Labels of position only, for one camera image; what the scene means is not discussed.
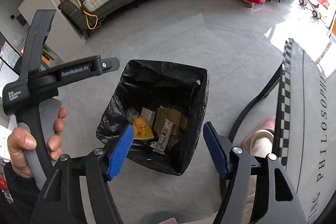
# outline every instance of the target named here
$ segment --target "gray grip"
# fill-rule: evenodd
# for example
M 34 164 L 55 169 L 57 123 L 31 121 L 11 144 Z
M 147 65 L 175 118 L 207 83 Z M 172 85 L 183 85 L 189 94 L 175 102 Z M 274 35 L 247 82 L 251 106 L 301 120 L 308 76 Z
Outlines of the gray grip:
M 58 113 L 61 105 L 61 101 L 56 99 L 47 99 L 41 102 L 39 105 L 41 127 L 45 145 L 48 150 L 48 141 L 53 135 L 55 135 L 54 123 L 55 120 L 58 118 Z M 17 126 L 22 127 L 31 133 L 30 128 L 27 124 L 19 122 Z M 41 190 L 46 181 L 46 175 L 43 172 L 36 150 L 25 150 L 24 153 L 31 173 L 35 178 L 36 186 L 39 190 Z M 50 160 L 51 163 L 55 165 L 56 161 L 52 159 Z

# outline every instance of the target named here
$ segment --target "sofa armrest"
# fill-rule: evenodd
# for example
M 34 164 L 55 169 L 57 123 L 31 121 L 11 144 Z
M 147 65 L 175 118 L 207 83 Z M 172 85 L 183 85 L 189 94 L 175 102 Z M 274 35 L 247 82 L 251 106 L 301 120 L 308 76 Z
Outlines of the sofa armrest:
M 58 8 L 64 13 L 74 25 L 83 33 L 88 29 L 86 16 L 82 11 L 82 2 L 80 0 L 62 0 Z M 94 26 L 90 17 L 88 18 L 90 27 Z

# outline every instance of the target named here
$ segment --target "yellow cord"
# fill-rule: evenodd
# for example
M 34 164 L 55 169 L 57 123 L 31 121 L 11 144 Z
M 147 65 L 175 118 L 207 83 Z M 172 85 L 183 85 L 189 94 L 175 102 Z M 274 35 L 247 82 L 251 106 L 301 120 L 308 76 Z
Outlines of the yellow cord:
M 86 17 L 86 24 L 87 24 L 87 27 L 88 27 L 90 30 L 94 30 L 94 29 L 97 27 L 97 24 L 98 24 L 98 16 L 96 16 L 96 15 L 91 15 L 91 14 L 89 14 L 88 12 L 84 11 L 83 9 L 82 9 L 82 11 L 83 11 L 83 13 L 85 14 L 85 17 Z M 94 25 L 93 28 L 90 27 L 90 25 L 89 25 L 89 20 L 88 20 L 87 16 L 95 17 L 95 18 L 96 18 L 96 24 Z

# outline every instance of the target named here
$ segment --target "concrete floor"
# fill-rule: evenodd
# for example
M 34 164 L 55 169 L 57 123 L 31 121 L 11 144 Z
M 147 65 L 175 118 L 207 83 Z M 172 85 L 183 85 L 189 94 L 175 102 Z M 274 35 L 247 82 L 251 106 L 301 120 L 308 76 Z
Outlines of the concrete floor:
M 208 69 L 204 122 L 211 121 L 219 134 L 228 134 L 239 113 L 280 65 L 282 52 L 277 47 L 280 44 L 281 48 L 293 33 L 286 30 L 297 28 L 293 22 L 326 31 L 322 22 L 310 16 L 298 6 L 298 0 L 268 1 L 253 9 L 241 0 L 141 0 L 137 8 L 132 4 L 113 13 L 73 58 L 95 54 L 117 57 L 120 69 L 59 89 L 63 106 L 69 110 L 64 153 L 71 157 L 87 155 L 103 146 L 95 131 L 131 59 L 165 60 Z M 274 28 L 285 21 L 290 24 L 277 32 L 280 40 L 275 47 L 271 44 Z M 277 89 L 248 114 L 237 134 L 238 144 L 275 114 L 276 103 Z M 126 160 L 120 175 L 109 185 L 126 224 L 159 223 L 170 217 L 178 223 L 194 221 L 212 215 L 221 203 L 218 175 L 202 135 L 182 176 L 161 174 Z M 94 223 L 85 191 L 83 203 L 88 223 Z

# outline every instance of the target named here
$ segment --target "trash bin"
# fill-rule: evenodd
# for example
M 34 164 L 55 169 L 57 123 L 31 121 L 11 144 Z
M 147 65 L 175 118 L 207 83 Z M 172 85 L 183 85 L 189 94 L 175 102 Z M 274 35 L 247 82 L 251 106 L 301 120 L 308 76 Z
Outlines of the trash bin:
M 102 143 L 116 138 L 128 123 L 125 111 L 143 107 L 171 107 L 188 117 L 179 143 L 169 153 L 153 152 L 148 144 L 133 141 L 127 157 L 147 168 L 180 176 L 196 149 L 208 101 L 208 71 L 203 68 L 150 60 L 131 60 L 108 104 L 96 136 Z

